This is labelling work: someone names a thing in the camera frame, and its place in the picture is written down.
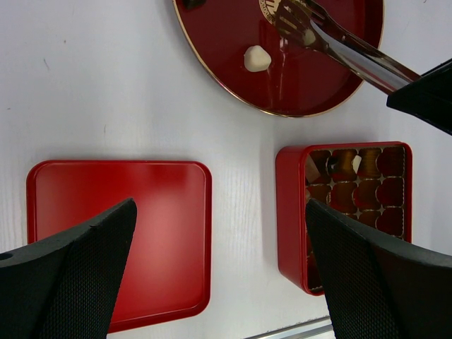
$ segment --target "gold emblem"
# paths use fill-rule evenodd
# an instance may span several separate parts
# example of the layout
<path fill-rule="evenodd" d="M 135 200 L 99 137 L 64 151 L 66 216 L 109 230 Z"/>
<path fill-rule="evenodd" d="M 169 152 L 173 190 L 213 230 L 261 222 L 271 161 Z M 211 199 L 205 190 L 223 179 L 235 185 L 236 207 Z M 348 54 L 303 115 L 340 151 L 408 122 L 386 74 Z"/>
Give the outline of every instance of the gold emblem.
<path fill-rule="evenodd" d="M 275 13 L 281 0 L 258 0 L 261 6 L 262 14 L 269 23 L 275 25 Z"/>

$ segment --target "red round tray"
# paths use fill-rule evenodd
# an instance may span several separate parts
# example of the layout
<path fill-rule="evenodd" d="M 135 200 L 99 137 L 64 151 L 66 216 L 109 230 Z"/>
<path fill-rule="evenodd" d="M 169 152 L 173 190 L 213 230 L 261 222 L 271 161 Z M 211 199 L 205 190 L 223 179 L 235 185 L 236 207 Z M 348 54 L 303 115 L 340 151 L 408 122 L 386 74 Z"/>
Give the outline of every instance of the red round tray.
<path fill-rule="evenodd" d="M 182 0 L 173 2 L 187 40 L 210 75 L 235 97 L 265 113 L 305 117 L 326 112 L 362 83 L 322 53 L 283 44 L 270 23 L 279 0 L 207 0 L 192 10 L 186 10 Z M 378 47 L 383 0 L 318 3 L 345 29 Z M 267 71 L 251 73 L 244 68 L 244 53 L 257 44 L 273 61 Z"/>

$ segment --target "red lid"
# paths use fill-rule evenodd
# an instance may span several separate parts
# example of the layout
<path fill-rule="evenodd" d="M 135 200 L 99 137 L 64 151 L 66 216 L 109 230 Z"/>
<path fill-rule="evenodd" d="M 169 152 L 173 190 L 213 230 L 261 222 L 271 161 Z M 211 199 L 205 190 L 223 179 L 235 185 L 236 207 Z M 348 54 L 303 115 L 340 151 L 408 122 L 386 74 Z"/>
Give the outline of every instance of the red lid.
<path fill-rule="evenodd" d="M 194 316 L 210 298 L 211 176 L 197 162 L 49 161 L 28 175 L 28 242 L 132 197 L 138 219 L 110 332 Z"/>

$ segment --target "gold rim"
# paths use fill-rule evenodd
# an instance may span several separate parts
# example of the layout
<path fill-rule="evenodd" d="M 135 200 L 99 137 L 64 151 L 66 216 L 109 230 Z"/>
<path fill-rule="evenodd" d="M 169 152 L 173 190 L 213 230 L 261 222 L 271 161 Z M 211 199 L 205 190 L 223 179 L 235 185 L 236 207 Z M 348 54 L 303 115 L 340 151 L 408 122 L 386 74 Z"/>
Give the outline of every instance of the gold rim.
<path fill-rule="evenodd" d="M 193 45 L 193 42 L 191 41 L 188 32 L 185 29 L 185 25 L 182 22 L 182 18 L 181 15 L 179 13 L 179 9 L 177 8 L 177 4 L 176 4 L 176 0 L 172 0 L 174 9 L 176 11 L 176 15 L 177 15 L 177 20 L 179 21 L 179 24 L 181 26 L 182 31 L 184 32 L 186 41 L 189 43 L 191 49 L 193 50 L 194 54 L 196 55 L 196 58 L 198 59 L 198 61 L 201 63 L 201 65 L 203 65 L 204 69 L 207 71 L 207 73 L 209 73 L 209 75 L 221 86 L 223 87 L 227 92 L 229 92 L 230 95 L 232 95 L 233 97 L 235 97 L 236 99 L 238 99 L 239 101 L 243 102 L 244 104 L 251 106 L 255 109 L 258 109 L 259 111 L 269 114 L 269 115 L 273 115 L 275 117 L 284 117 L 284 118 L 310 118 L 310 117 L 317 117 L 318 115 L 321 114 L 325 114 L 325 113 L 329 113 L 331 112 L 333 109 L 336 109 L 337 107 L 341 106 L 342 104 L 346 103 L 362 86 L 362 84 L 364 83 L 364 80 L 361 80 L 361 83 L 356 87 L 356 89 L 348 96 L 346 97 L 342 102 L 339 102 L 336 106 L 327 109 L 326 111 L 323 112 L 319 112 L 319 113 L 314 113 L 314 114 L 310 114 L 310 115 L 303 115 L 303 116 L 297 116 L 297 115 L 285 115 L 285 114 L 281 114 L 281 113 L 275 113 L 275 112 L 271 112 L 271 111 L 267 111 L 265 109 L 262 109 L 254 104 L 251 104 L 250 102 L 246 101 L 245 99 L 241 98 L 240 96 L 238 96 L 237 94 L 235 94 L 232 90 L 230 90 L 227 86 L 223 85 L 220 81 L 220 79 L 217 78 L 217 76 L 211 71 L 211 69 L 207 66 L 207 64 L 204 62 L 204 60 L 201 58 L 201 56 L 199 55 L 198 51 L 196 50 L 196 48 Z M 384 13 L 385 13 L 385 3 L 384 0 L 382 0 L 382 5 L 383 5 L 383 20 L 382 20 L 382 25 L 381 25 L 381 34 L 380 34 L 380 40 L 378 43 L 378 47 L 380 47 L 381 44 L 381 40 L 383 39 L 383 31 L 384 31 Z"/>

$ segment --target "red box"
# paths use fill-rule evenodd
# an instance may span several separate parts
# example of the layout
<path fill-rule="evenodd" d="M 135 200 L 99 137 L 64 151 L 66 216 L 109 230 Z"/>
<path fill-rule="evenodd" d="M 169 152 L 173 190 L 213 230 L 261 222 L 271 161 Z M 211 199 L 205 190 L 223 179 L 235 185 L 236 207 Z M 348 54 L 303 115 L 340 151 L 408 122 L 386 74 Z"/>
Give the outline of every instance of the red box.
<path fill-rule="evenodd" d="M 311 156 L 321 176 L 306 181 Z M 357 173 L 352 159 L 360 155 Z M 340 212 L 411 242 L 412 151 L 400 142 L 289 146 L 276 157 L 278 267 L 311 295 L 323 288 L 305 223 L 306 190 Z"/>

